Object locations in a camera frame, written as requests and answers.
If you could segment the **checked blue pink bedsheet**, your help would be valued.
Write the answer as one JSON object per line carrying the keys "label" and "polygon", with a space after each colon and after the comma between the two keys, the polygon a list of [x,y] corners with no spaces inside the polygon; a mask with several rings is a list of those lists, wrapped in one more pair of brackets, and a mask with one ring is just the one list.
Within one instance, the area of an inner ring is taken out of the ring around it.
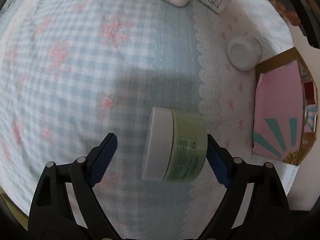
{"label": "checked blue pink bedsheet", "polygon": [[232,155],[253,155],[254,72],[233,68],[228,42],[255,37],[268,59],[292,48],[267,0],[8,0],[1,10],[1,188],[25,214],[45,164],[73,162],[107,133],[118,149],[94,187],[124,238],[197,238],[225,188],[205,164],[192,183],[142,179],[153,107],[199,113]]}

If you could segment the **pale green cream jar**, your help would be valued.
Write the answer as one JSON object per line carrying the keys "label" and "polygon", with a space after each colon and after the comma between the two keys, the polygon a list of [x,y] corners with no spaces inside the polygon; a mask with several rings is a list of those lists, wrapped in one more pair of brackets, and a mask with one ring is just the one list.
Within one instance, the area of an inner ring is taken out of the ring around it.
{"label": "pale green cream jar", "polygon": [[153,107],[143,154],[142,179],[188,183],[200,174],[207,130],[198,113]]}

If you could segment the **white jar black band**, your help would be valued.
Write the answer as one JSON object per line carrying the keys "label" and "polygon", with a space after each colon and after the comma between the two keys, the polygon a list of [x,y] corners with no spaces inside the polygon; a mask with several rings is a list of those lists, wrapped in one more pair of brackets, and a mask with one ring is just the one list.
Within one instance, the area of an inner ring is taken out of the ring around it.
{"label": "white jar black band", "polygon": [[262,56],[262,46],[253,36],[236,36],[227,45],[227,57],[230,63],[242,72],[255,68]]}

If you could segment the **open cardboard box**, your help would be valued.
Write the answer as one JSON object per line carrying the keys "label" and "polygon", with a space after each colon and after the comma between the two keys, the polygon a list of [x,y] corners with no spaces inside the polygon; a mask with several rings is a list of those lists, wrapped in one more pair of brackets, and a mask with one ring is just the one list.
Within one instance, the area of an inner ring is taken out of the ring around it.
{"label": "open cardboard box", "polygon": [[296,48],[255,68],[254,154],[300,165],[317,139],[317,86]]}

